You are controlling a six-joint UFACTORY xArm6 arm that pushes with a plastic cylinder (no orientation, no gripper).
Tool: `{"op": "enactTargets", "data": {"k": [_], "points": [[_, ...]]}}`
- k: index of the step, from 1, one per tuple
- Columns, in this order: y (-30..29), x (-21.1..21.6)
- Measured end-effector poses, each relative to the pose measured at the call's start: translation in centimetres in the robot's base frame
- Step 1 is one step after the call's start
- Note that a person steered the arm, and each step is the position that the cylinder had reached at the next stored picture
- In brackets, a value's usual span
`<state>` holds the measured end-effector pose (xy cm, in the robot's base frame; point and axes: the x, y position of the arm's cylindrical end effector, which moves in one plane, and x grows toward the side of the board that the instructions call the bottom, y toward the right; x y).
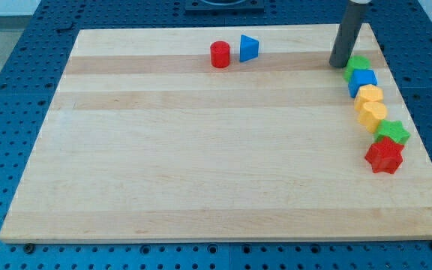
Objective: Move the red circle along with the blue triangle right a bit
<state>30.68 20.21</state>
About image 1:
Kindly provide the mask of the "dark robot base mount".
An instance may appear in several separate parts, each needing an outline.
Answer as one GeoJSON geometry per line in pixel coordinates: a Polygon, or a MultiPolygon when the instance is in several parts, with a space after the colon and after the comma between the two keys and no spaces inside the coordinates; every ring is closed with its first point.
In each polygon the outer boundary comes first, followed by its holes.
{"type": "Polygon", "coordinates": [[[189,12],[208,11],[263,11],[264,0],[186,0],[184,9],[189,12]]]}

